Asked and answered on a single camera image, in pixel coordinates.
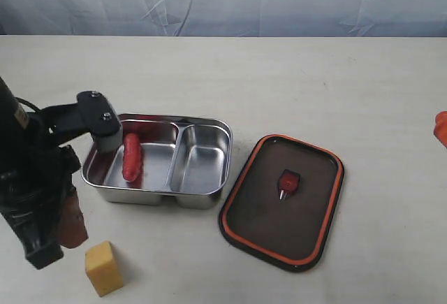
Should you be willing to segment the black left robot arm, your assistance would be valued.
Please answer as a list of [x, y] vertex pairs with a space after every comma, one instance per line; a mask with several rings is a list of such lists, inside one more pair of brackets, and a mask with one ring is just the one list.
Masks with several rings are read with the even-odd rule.
[[38, 112], [26, 112], [2, 82], [1, 215], [37, 270], [89, 237], [72, 180], [79, 159], [70, 145], [46, 145], [48, 136]]

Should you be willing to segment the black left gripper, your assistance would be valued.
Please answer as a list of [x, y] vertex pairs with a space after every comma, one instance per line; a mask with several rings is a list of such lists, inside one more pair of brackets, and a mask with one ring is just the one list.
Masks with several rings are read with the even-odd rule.
[[88, 239], [78, 191], [72, 174], [80, 161], [70, 145], [59, 147], [44, 170], [1, 174], [1, 214], [19, 238], [25, 259], [43, 269], [62, 259], [65, 248], [79, 247]]

